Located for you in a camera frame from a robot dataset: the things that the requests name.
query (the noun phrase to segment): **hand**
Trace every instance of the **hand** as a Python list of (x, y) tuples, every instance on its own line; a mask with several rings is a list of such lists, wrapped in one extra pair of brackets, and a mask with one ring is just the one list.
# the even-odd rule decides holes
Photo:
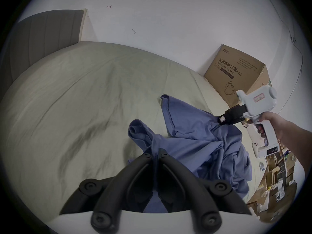
[[(283, 117), (279, 116), (276, 113), (272, 112), (264, 112), (261, 114), (259, 122), (263, 121), (264, 119), (267, 119), (271, 122), (272, 127), (274, 128), (276, 137), (278, 139), (282, 139), (283, 137), (283, 130), (285, 129), (285, 124), (287, 120), (285, 120)], [(258, 129), (258, 133), (261, 134), (261, 137), (265, 137), (265, 133), (263, 128), (260, 125), (256, 125), (256, 128)]]

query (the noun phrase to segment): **beige bed sheet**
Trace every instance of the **beige bed sheet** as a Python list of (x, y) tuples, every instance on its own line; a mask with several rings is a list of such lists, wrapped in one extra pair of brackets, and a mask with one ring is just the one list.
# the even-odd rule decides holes
[[(123, 45), (79, 42), (33, 64), (0, 104), (1, 155), (13, 189), (40, 220), (52, 220), (81, 181), (115, 176), (142, 153), (127, 136), (133, 119), (168, 136), (162, 94), (214, 115), (228, 109), (198, 73)], [(237, 126), (253, 169), (247, 202), (262, 174)]]

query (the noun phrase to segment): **cable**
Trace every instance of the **cable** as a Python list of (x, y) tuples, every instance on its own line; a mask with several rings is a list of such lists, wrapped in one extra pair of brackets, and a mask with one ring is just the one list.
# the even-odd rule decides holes
[[(291, 31), (290, 31), (290, 29), (287, 27), (286, 23), (284, 23), (284, 21), (282, 20), (282, 18), (279, 16), (279, 13), (277, 12), (277, 9), (275, 8), (273, 2), (272, 2), (271, 0), (269, 0), (269, 1), (270, 1), (271, 4), (273, 5), (273, 7), (274, 7), (274, 9), (275, 9), (275, 11), (276, 11), (276, 13), (277, 13), (279, 19), (281, 20), (281, 22), (282, 22), (282, 23), (286, 26), (286, 28), (288, 29), (289, 35), (290, 35), (290, 37), (291, 37), (291, 43), (294, 45), (294, 47), (295, 47), (295, 48), (300, 52), (300, 54), (301, 54), (301, 67), (300, 67), (300, 72), (299, 72), (297, 81), (296, 81), (296, 83), (295, 83), (295, 85), (294, 85), (294, 89), (295, 89), (295, 87), (296, 87), (296, 85), (297, 85), (297, 83), (298, 83), (299, 77), (300, 77), (300, 75), (302, 74), (303, 55), (302, 55), (301, 51), (300, 51), (300, 50), (296, 47), (296, 45), (294, 44), (294, 41), (295, 41), (294, 35), (293, 35), (293, 37), (291, 36)], [(287, 101), (285, 102), (284, 106), (283, 106), (283, 107), (281, 108), (281, 110), (278, 112), (278, 114), (279, 114), (279, 113), (282, 111), (282, 109), (285, 107), (286, 103), (288, 102), (288, 100), (290, 99), (292, 93), (294, 92), (294, 89), (293, 89), (293, 91), (291, 92), (290, 96), (288, 97)]]

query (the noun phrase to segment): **upholstered headboard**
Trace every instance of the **upholstered headboard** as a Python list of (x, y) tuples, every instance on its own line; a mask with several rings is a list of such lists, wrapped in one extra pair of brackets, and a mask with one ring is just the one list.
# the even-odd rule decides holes
[(81, 39), (84, 10), (52, 10), (15, 25), (0, 64), (0, 101), (14, 80), (41, 58)]

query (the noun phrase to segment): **blue cloth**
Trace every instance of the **blue cloth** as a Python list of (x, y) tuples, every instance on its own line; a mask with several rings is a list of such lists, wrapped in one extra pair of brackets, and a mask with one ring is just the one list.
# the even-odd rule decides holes
[[(227, 180), (243, 198), (252, 179), (249, 154), (241, 143), (242, 133), (234, 125), (220, 125), (217, 117), (181, 100), (162, 95), (162, 111), (172, 138), (154, 134), (142, 121), (130, 123), (128, 135), (143, 150), (157, 157), (165, 149), (195, 176)], [(167, 212), (154, 191), (145, 211)]]

